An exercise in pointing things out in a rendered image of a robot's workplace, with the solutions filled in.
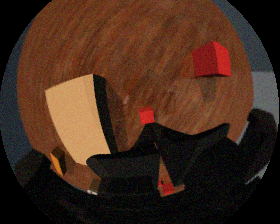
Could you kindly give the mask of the long orange wooden bar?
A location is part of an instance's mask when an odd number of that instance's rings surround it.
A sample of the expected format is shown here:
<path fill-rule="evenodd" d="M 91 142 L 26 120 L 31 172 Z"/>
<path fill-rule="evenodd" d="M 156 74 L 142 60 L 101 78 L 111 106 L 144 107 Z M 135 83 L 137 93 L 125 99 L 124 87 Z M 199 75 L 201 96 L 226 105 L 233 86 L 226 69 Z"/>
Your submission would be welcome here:
<path fill-rule="evenodd" d="M 59 148 L 59 146 L 56 146 L 55 149 L 52 149 L 51 157 L 52 161 L 55 163 L 55 167 L 57 169 L 57 172 L 61 174 L 61 176 L 64 176 L 66 172 L 66 161 L 65 161 L 65 153 L 62 151 L 62 149 Z"/>

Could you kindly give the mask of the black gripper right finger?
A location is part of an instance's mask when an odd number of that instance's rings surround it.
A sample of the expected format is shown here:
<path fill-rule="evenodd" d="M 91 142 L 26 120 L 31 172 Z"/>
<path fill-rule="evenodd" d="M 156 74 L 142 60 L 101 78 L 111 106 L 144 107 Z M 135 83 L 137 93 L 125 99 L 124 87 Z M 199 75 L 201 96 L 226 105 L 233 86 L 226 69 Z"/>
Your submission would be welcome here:
<path fill-rule="evenodd" d="M 229 123 L 221 124 L 221 126 L 219 124 L 215 128 L 210 128 L 209 131 L 206 129 L 205 132 L 192 136 L 192 134 L 176 132 L 155 121 L 150 123 L 157 151 L 160 152 L 174 188 L 179 184 L 184 184 L 182 179 L 186 177 L 201 151 L 227 136 L 230 128 Z"/>

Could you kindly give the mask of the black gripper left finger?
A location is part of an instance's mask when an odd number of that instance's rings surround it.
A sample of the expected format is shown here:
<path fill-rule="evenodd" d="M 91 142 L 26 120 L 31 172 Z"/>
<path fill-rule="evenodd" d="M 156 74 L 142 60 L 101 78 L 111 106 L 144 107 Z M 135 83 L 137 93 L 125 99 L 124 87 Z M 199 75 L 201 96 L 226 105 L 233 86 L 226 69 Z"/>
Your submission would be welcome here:
<path fill-rule="evenodd" d="M 160 152 L 157 151 L 151 123 L 145 123 L 136 143 L 126 152 L 94 154 L 86 159 L 92 172 L 101 177 L 151 176 L 152 187 L 159 187 Z"/>

